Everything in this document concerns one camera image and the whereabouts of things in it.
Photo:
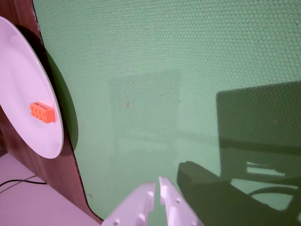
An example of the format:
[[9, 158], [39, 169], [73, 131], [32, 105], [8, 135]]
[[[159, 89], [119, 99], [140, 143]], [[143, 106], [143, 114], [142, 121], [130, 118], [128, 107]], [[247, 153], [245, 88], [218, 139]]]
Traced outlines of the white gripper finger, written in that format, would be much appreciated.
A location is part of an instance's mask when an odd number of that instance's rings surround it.
[[155, 182], [144, 182], [103, 221], [103, 226], [146, 226], [153, 211]]
[[168, 226], [203, 226], [169, 178], [159, 177], [160, 203], [165, 206]]

